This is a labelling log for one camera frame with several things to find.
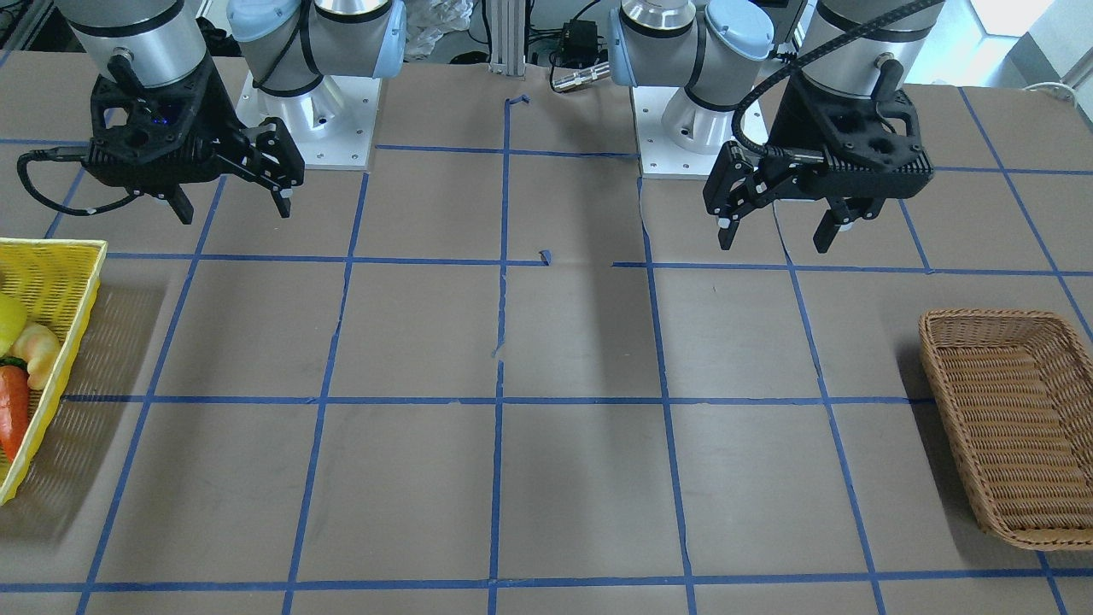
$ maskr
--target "white mounting plate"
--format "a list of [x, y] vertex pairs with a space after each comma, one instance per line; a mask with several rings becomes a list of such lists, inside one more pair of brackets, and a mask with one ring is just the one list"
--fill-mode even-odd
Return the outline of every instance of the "white mounting plate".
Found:
[[[634, 125], [637, 147], [642, 153], [642, 176], [660, 179], [703, 179], [709, 177], [717, 154], [700, 154], [675, 144], [660, 125], [668, 100], [679, 87], [633, 87]], [[756, 102], [744, 117], [744, 133], [765, 143], [767, 133]]]
[[[307, 134], [292, 135], [304, 156], [304, 166], [331, 170], [367, 170], [383, 80], [341, 75], [328, 79], [333, 79], [341, 88], [350, 115], [338, 119], [337, 131], [324, 132], [318, 140], [308, 141]], [[247, 126], [258, 126], [266, 116], [257, 108], [251, 83], [254, 76], [248, 72], [235, 111]]]

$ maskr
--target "plastic bag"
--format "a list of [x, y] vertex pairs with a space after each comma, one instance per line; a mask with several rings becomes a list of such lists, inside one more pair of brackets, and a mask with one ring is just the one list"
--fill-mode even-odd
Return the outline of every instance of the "plastic bag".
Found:
[[473, 0], [406, 0], [406, 5], [407, 60], [421, 60], [445, 34], [468, 29], [474, 12]]

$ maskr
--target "carrot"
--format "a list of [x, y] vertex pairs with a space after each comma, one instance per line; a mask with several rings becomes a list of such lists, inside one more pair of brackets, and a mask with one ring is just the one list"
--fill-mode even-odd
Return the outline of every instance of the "carrot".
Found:
[[0, 448], [9, 462], [15, 459], [30, 425], [31, 388], [19, 364], [17, 359], [0, 362]]

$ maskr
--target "yellow pepper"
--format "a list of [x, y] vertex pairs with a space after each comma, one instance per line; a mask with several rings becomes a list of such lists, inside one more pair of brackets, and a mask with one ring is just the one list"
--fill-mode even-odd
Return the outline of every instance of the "yellow pepper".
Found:
[[26, 327], [26, 307], [0, 292], [0, 357], [3, 357]]

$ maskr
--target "wicker basket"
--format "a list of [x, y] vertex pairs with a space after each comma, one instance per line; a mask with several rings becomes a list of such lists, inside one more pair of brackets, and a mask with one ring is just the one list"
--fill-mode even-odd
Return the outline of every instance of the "wicker basket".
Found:
[[1093, 364], [1056, 315], [938, 310], [922, 365], [979, 527], [1029, 549], [1093, 549]]
[[0, 238], [0, 292], [23, 301], [32, 321], [57, 334], [61, 352], [40, 391], [31, 392], [31, 425], [15, 459], [0, 453], [0, 504], [15, 496], [42, 446], [87, 329], [106, 241]]

